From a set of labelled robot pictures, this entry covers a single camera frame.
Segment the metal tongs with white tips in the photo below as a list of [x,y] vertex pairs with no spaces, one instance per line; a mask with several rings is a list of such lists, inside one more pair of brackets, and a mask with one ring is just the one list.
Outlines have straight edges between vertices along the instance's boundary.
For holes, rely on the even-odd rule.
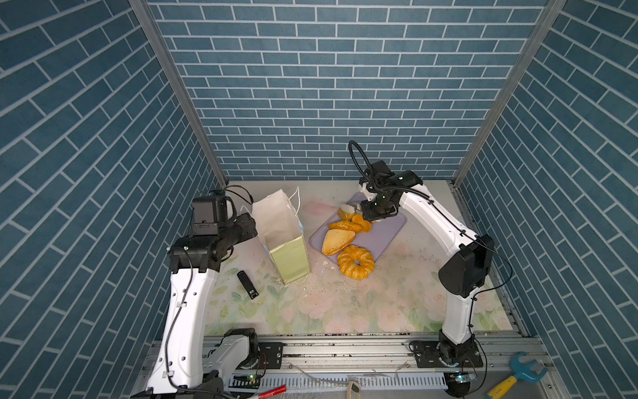
[[359,203],[342,204],[340,206],[340,212],[344,218],[351,219],[355,214],[362,214],[362,208]]

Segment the white paper gift bag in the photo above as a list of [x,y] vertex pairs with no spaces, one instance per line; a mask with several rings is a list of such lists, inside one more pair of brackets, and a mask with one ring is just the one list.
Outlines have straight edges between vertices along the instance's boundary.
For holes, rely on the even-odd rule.
[[299,187],[289,196],[276,191],[252,205],[258,238],[284,285],[311,272],[302,222],[299,219]]

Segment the round brown bun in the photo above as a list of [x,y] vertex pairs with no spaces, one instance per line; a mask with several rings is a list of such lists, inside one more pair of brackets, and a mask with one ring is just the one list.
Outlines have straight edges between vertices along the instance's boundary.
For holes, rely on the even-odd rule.
[[351,220],[356,213],[356,208],[350,204],[342,204],[337,210],[337,215],[341,220]]

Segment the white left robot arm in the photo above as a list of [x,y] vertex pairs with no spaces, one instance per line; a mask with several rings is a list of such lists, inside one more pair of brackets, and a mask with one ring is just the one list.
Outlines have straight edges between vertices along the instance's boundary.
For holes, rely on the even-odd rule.
[[213,370],[204,373],[205,314],[221,264],[236,244],[258,235],[248,213],[213,231],[186,235],[169,250],[170,297],[164,333],[146,388],[134,398],[228,398],[224,384],[241,363],[257,355],[254,330],[239,329],[214,349]]

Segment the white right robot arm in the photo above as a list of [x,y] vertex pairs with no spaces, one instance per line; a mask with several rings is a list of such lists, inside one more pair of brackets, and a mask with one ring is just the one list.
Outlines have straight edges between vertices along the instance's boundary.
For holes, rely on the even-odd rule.
[[361,203],[364,219],[379,221],[403,209],[437,239],[448,256],[438,272],[447,291],[438,351],[443,364],[458,365],[476,348],[472,331],[474,303],[491,269],[492,238],[477,235],[455,218],[411,171],[395,174],[385,162],[377,161],[360,173],[360,189],[366,197]]

